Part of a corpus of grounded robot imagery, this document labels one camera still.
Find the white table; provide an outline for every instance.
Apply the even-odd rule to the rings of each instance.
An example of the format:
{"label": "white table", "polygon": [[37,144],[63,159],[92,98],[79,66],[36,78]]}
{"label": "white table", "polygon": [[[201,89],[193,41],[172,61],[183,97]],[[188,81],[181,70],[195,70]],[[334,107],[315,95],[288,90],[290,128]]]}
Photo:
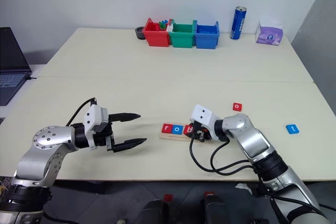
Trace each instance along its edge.
{"label": "white table", "polygon": [[[45,66],[44,64],[40,65],[29,65],[31,69],[31,77],[37,78],[39,72]],[[31,84],[34,82],[35,79],[27,80],[21,86],[21,88],[16,92],[13,98],[6,106],[0,106],[0,118],[5,118],[9,115],[10,111],[15,107],[17,102],[23,97],[24,93],[29,89]]]}
{"label": "white table", "polygon": [[93,28],[77,29],[40,76],[312,82],[286,37],[270,46],[251,34],[221,34],[215,50],[166,48],[149,47],[134,30]]}
{"label": "white table", "polygon": [[[144,136],[148,140],[119,153],[107,152],[104,147],[71,153],[64,160],[59,179],[257,179],[251,170],[229,177],[206,173],[191,160],[187,142],[159,139],[163,122],[188,123],[195,104],[206,106],[219,116],[228,116],[235,113],[233,102],[243,104],[243,112],[254,126],[263,131],[302,179],[336,179],[336,118],[314,83],[69,77],[41,77],[34,81],[24,99],[0,125],[0,175],[13,174],[36,131],[48,125],[65,125],[77,107],[93,96],[109,113],[142,115],[131,122],[113,124],[117,141]],[[87,109],[74,122],[82,122]],[[300,133],[289,135],[287,124],[296,124]],[[207,165],[218,145],[195,144],[195,156]],[[223,166],[242,158],[237,144],[231,142],[217,155],[215,164]]]}

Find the green bin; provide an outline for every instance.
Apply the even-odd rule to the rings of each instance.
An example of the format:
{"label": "green bin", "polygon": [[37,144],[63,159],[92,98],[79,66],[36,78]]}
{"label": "green bin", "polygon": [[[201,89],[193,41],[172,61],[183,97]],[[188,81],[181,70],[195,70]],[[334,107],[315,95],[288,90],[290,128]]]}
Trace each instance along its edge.
{"label": "green bin", "polygon": [[192,48],[195,39],[197,21],[194,20],[192,25],[176,24],[172,20],[170,27],[167,27],[169,31],[170,40],[173,47],[186,47]]}

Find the blue bin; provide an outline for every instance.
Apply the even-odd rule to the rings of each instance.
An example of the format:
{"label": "blue bin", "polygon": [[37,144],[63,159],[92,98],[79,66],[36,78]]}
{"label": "blue bin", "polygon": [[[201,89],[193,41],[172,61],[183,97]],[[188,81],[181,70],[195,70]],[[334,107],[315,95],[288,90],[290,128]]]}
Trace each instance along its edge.
{"label": "blue bin", "polygon": [[218,21],[214,26],[201,26],[196,24],[195,29],[196,48],[215,49],[218,45],[219,27]]}

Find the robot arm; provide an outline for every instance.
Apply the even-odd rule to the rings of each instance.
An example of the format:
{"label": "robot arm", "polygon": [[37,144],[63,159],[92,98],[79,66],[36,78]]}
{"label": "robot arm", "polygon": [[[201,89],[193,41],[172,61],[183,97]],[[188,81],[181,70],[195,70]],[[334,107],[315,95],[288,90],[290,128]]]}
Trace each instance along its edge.
{"label": "robot arm", "polygon": [[[311,191],[292,168],[286,165],[262,132],[254,128],[247,115],[236,114],[220,119],[209,109],[196,105],[190,119],[207,128],[214,140],[218,140],[221,135],[237,140],[260,181],[273,196],[271,205],[280,223],[329,223],[321,215],[319,204]],[[299,200],[312,207],[279,200],[280,198]]]}
{"label": "robot arm", "polygon": [[68,153],[80,148],[106,146],[119,152],[143,143],[145,138],[114,143],[112,122],[131,121],[140,115],[120,113],[108,115],[94,100],[85,115],[84,124],[49,126],[33,137],[30,149],[23,155],[11,185],[0,202],[0,224],[36,224],[43,215],[43,205],[51,198],[51,187]]}

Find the blue can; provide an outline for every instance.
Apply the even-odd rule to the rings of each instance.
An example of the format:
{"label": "blue can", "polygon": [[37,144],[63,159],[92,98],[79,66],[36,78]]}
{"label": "blue can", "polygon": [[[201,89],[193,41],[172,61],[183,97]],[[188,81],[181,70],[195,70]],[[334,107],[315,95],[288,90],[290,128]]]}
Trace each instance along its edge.
{"label": "blue can", "polygon": [[239,39],[240,33],[242,32],[241,30],[243,28],[245,15],[246,15],[246,7],[237,6],[230,34],[231,39]]}

